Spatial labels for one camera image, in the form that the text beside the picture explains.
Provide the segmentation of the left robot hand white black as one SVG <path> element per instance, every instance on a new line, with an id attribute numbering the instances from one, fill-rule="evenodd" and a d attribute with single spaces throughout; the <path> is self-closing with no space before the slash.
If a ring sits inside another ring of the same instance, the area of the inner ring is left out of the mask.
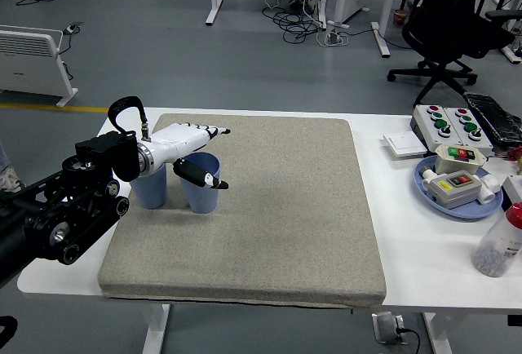
<path id="1" fill-rule="evenodd" d="M 228 183 L 208 170 L 191 163 L 187 156 L 205 147 L 213 138 L 229 134 L 228 128 L 173 123 L 138 142 L 140 175 L 151 175 L 161 165 L 170 163 L 181 179 L 200 188 L 228 189 Z"/>

